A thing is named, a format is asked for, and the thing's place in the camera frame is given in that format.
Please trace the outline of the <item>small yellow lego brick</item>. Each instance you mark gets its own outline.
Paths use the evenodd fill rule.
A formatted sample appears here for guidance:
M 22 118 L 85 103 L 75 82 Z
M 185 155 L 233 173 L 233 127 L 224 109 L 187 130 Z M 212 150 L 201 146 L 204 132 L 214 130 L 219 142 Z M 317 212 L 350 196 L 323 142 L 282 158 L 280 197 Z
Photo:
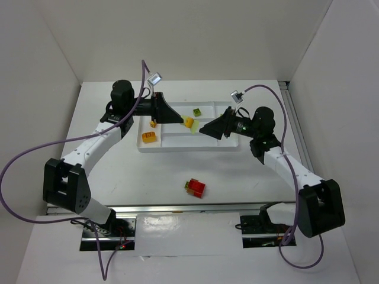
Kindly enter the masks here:
M 150 124 L 150 126 L 151 126 L 152 128 L 156 128 L 156 126 L 157 126 L 157 122 L 154 121 L 154 120 L 151 120 L 149 124 Z

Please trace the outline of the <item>dark green lego brick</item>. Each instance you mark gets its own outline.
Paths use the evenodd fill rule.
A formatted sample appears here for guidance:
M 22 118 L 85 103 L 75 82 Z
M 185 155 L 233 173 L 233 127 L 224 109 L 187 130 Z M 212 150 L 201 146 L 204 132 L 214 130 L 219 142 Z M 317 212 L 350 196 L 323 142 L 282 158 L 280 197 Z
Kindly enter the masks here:
M 193 114 L 194 114 L 195 117 L 199 117 L 199 116 L 202 115 L 202 113 L 201 113 L 201 111 L 200 111 L 199 108 L 193 109 L 192 111 L 193 111 Z

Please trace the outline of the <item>yellow oval lego piece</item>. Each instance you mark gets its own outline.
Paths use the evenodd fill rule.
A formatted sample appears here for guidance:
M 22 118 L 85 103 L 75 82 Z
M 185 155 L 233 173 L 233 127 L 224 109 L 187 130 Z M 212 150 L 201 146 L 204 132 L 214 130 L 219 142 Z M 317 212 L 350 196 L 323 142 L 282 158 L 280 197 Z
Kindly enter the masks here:
M 148 144 L 148 143 L 154 143 L 157 141 L 157 136 L 156 133 L 151 131 L 151 132 L 146 132 L 142 134 L 142 142 Z

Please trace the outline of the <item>red and green lego stack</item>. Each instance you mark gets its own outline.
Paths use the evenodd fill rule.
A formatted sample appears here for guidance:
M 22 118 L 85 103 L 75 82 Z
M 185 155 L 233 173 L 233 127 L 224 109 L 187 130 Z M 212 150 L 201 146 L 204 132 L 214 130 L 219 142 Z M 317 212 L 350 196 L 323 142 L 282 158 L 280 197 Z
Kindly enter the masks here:
M 205 191 L 205 183 L 196 179 L 186 181 L 184 189 L 186 192 L 194 197 L 202 198 Z

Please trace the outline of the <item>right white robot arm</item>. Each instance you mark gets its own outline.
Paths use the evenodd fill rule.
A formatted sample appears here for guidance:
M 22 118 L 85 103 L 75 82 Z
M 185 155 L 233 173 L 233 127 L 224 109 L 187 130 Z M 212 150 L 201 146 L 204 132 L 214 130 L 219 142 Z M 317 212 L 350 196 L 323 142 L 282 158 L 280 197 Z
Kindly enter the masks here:
M 259 217 L 265 225 L 296 225 L 301 233 L 312 238 L 345 225 L 341 190 L 333 180 L 324 180 L 292 157 L 274 134 L 273 111 L 259 107 L 253 118 L 238 117 L 231 107 L 200 128 L 201 134 L 221 140 L 232 133 L 251 139 L 253 156 L 272 169 L 296 194 L 294 204 L 273 202 L 260 208 Z

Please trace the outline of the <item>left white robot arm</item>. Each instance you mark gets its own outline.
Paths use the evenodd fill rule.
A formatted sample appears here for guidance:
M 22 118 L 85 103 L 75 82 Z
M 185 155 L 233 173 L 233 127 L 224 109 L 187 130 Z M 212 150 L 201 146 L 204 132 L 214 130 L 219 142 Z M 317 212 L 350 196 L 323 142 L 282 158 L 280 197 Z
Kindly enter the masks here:
M 93 134 L 60 160 L 50 159 L 44 167 L 43 200 L 88 219 L 106 234 L 126 223 L 113 209 L 91 196 L 88 176 L 103 155 L 131 129 L 135 116 L 150 116 L 158 124 L 180 124 L 182 117 L 165 101 L 163 93 L 146 99 L 135 97 L 128 80 L 113 83 L 111 100 Z

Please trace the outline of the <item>white compartment tray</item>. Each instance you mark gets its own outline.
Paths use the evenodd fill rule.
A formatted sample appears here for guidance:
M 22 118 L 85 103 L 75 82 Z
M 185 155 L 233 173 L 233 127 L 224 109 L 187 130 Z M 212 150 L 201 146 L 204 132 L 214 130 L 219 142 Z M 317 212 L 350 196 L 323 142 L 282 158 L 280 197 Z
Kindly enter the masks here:
M 186 115 L 199 120 L 199 128 L 195 134 L 182 124 L 159 124 L 156 128 L 150 126 L 149 117 L 140 117 L 137 148 L 142 153 L 172 152 L 172 151 L 233 151 L 239 146 L 238 136 L 231 134 L 229 138 L 217 140 L 201 134 L 199 129 L 206 123 L 221 116 L 231 106 L 230 102 L 171 102 L 169 104 L 178 114 Z M 202 115 L 195 117 L 193 109 L 199 108 Z M 155 132 L 157 141 L 154 143 L 142 142 L 142 134 Z

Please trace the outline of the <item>aluminium rail right side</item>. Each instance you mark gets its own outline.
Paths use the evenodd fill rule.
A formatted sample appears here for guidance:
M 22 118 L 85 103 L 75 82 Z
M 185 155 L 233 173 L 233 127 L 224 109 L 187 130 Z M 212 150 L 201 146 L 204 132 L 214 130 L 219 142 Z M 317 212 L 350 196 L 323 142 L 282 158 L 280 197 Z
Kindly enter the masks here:
M 278 81 L 280 92 L 288 114 L 288 119 L 291 124 L 291 129 L 293 131 L 294 139 L 300 155 L 300 160 L 302 164 L 309 169 L 309 171 L 314 172 L 309 152 L 307 150 L 306 142 L 304 140 L 303 132 L 301 130 L 300 122 L 296 113 L 294 102 L 292 100 L 291 93 L 289 90 L 289 84 L 290 83 L 287 81 Z

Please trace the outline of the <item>aluminium rail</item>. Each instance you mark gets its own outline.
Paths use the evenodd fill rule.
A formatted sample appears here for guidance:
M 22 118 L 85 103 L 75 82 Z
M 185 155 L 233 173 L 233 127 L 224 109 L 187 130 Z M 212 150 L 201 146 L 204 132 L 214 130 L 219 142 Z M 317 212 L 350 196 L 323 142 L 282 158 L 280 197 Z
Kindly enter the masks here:
M 302 164 L 309 169 L 309 171 L 314 172 L 309 152 L 307 150 L 306 142 L 304 140 L 303 132 L 301 130 L 300 122 L 296 113 L 294 102 L 292 100 L 291 93 L 289 90 L 289 84 L 290 83 L 287 81 L 278 81 L 280 92 L 288 114 L 288 119 L 291 124 L 291 129 L 293 131 L 294 139 L 300 155 L 300 160 Z
M 105 223 L 111 213 L 114 211 L 118 217 L 121 215 L 131 215 L 139 213 L 163 213 L 171 214 L 178 212 L 244 212 L 257 211 L 264 205 L 272 204 L 271 201 L 263 202 L 237 202 L 237 203 L 218 203 L 218 204 L 166 204 L 166 205 L 123 205 L 110 206 L 107 208 L 104 205 L 91 206 L 80 213 L 75 213 L 68 209 L 59 208 L 49 205 L 44 212 L 44 215 L 58 217 L 84 217 L 89 218 L 101 224 Z

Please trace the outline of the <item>aluminium rail front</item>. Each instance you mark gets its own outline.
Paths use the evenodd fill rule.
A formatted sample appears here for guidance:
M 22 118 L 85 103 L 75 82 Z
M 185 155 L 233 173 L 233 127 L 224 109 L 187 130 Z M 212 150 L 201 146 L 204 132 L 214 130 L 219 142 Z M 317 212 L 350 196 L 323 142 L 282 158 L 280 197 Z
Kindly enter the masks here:
M 237 203 L 218 203 L 218 204 L 166 204 L 166 205 L 123 205 L 110 206 L 107 208 L 104 205 L 91 206 L 80 213 L 75 213 L 68 209 L 59 208 L 49 205 L 44 212 L 44 215 L 58 217 L 84 217 L 89 218 L 101 224 L 105 223 L 111 213 L 114 211 L 118 217 L 121 215 L 131 215 L 139 213 L 163 213 L 171 214 L 178 212 L 244 212 L 257 211 L 264 205 L 272 204 L 271 201 L 263 202 L 237 202 Z

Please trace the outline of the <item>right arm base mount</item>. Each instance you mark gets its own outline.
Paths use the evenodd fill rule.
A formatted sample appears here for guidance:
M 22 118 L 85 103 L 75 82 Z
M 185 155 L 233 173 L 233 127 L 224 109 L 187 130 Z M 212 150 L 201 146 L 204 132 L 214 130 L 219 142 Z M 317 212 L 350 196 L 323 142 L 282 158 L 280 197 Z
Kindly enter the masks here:
M 278 247 L 280 245 L 289 226 L 272 223 L 267 213 L 270 206 L 277 204 L 277 202 L 273 202 L 263 205 L 260 207 L 259 213 L 255 215 L 240 216 L 240 223 L 235 225 L 235 229 L 242 233 L 244 249 Z

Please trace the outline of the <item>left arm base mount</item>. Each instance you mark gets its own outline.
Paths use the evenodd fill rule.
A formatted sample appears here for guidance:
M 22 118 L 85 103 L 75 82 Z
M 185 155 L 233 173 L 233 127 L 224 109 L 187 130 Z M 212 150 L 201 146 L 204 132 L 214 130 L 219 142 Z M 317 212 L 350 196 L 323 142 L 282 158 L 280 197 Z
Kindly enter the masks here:
M 94 229 L 89 221 L 71 221 L 72 225 L 82 229 L 80 251 L 97 251 L 97 243 Z M 136 217 L 122 218 L 119 225 L 116 225 L 112 232 L 106 232 L 95 224 L 99 238 L 101 251 L 114 251 L 120 247 L 120 251 L 132 251 L 135 249 Z

